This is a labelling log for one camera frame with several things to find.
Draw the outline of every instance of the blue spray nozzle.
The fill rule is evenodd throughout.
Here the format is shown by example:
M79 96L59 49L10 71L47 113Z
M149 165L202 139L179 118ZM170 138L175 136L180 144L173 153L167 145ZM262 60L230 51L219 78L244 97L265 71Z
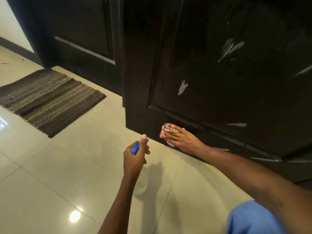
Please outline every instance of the blue spray nozzle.
M140 147L140 142L137 142L137 143L134 145L134 147L132 148L131 153L134 154L134 155L136 155L137 152L138 152L139 147Z

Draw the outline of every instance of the baseboard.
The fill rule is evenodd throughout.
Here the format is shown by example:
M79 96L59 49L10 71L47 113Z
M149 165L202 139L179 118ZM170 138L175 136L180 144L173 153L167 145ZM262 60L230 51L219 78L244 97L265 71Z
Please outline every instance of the baseboard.
M12 52L15 52L19 55L21 55L22 57L25 57L26 59L28 60L31 60L35 63L37 63L38 65L43 66L43 63L41 62L39 56L34 53L34 52L31 52L29 51L28 49L26 48L23 48L7 39L4 39L2 37L0 37L0 45L11 50Z

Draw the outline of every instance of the white wall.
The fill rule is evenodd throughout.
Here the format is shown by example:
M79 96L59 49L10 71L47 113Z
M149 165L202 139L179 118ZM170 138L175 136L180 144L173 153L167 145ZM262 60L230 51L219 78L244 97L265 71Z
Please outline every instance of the white wall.
M34 52L6 0L0 0L0 36Z

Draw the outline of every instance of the striped rug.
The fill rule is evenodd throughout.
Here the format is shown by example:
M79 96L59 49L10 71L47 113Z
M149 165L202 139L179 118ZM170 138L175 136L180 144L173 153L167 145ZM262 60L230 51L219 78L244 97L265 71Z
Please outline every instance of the striped rug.
M38 70L0 87L0 106L55 136L106 97L94 88L52 69Z

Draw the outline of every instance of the blue pants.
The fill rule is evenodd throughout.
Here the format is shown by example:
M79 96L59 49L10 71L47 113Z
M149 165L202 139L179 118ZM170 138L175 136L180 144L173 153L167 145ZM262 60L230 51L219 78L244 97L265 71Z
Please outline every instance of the blue pants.
M247 201L230 212L226 234L287 234L287 232L269 210L256 201Z

